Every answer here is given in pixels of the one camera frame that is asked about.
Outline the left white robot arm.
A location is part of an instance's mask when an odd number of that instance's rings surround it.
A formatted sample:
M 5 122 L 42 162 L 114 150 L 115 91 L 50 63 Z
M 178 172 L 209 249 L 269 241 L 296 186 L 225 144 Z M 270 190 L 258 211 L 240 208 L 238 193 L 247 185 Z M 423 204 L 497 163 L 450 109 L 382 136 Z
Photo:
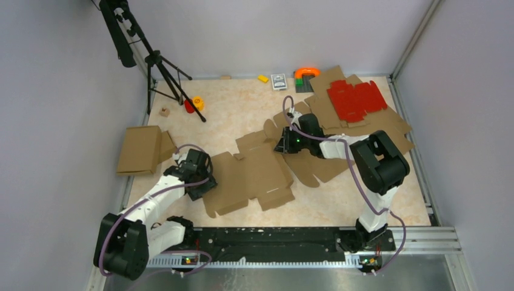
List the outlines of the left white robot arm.
M 170 166 L 156 184 L 132 206 L 101 220 L 93 264 L 103 276 L 135 280 L 148 261 L 172 246 L 188 250 L 194 243 L 192 222 L 171 217 L 155 226 L 159 217 L 183 196 L 201 198 L 217 186 L 210 155 L 193 144 L 187 153 L 175 152 Z

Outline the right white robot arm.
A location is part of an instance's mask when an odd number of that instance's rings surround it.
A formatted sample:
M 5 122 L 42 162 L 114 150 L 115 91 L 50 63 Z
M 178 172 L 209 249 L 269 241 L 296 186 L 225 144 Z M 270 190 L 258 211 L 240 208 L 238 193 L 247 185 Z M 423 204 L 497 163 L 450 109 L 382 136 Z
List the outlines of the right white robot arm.
M 297 154 L 307 150 L 319 159 L 344 159 L 367 207 L 356 220 L 355 244 L 349 249 L 371 250 L 387 230 L 390 206 L 410 166 L 388 134 L 328 136 L 317 117 L 294 108 L 282 113 L 287 122 L 275 151 Z

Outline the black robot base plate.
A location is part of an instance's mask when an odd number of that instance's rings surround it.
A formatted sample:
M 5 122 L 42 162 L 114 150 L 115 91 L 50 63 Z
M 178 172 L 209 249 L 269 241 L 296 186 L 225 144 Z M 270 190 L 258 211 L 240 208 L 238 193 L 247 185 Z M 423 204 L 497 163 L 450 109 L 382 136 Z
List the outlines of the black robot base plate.
M 395 252 L 391 230 L 366 235 L 353 227 L 205 227 L 186 231 L 184 241 L 164 251 L 185 268 L 210 260 L 210 267 L 308 266 L 344 263 L 381 266 Z

